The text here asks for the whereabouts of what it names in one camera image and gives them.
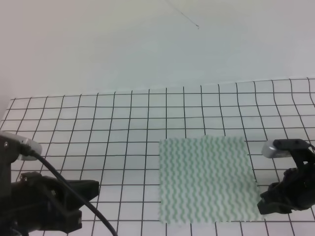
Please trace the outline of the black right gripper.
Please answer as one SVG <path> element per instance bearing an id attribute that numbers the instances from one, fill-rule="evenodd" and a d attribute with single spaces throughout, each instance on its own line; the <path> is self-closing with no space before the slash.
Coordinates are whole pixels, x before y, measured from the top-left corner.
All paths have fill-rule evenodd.
<path id="1" fill-rule="evenodd" d="M 289 214 L 292 210 L 307 210 L 315 204 L 315 168 L 291 168 L 281 182 L 274 182 L 260 194 L 257 207 L 260 214 Z"/>

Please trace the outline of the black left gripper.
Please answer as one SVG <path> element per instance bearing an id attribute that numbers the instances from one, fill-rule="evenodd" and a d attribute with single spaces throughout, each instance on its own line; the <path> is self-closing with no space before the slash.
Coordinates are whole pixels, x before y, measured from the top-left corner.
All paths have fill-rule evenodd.
<path id="1" fill-rule="evenodd" d="M 86 202 L 99 195 L 96 180 L 68 183 Z M 20 181 L 11 184 L 11 194 L 0 199 L 0 234 L 28 236 L 36 230 L 71 233 L 82 228 L 78 209 L 84 205 L 57 179 L 37 172 L 24 173 Z"/>

